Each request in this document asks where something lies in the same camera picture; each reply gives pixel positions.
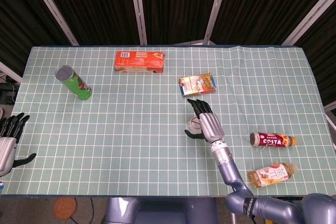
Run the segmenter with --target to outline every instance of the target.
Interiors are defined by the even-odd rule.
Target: plastic bottle
[[[250,143],[253,146],[288,147],[296,146],[297,140],[296,137],[285,134],[252,132]]]
[[[288,180],[297,171],[295,164],[279,163],[249,172],[248,179],[255,188],[259,188]]]

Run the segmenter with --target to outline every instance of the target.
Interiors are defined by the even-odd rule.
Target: snack box
[[[164,52],[117,51],[114,67],[119,72],[163,72]]]
[[[179,80],[183,97],[216,91],[216,84],[211,73],[183,77]]]

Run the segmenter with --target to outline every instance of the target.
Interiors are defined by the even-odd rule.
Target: bottle label
[[[289,145],[288,136],[284,134],[267,134],[259,133],[260,141],[259,146],[275,146],[275,147],[287,147]]]
[[[288,179],[287,171],[283,164],[271,165],[256,170],[261,186],[272,185]]]

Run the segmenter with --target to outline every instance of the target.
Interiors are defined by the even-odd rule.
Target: grid tablecloth
[[[164,72],[119,73],[117,50],[166,53]],[[80,101],[55,79],[71,65],[92,87]],[[225,196],[210,146],[184,134],[192,107],[180,77],[211,72],[207,101],[247,182],[249,170],[291,162],[299,171],[257,195],[336,192],[332,150],[318,88],[300,48],[34,47],[13,114],[28,113],[17,157],[35,160],[4,177],[9,195]],[[297,137],[289,148],[251,147],[250,132]]]

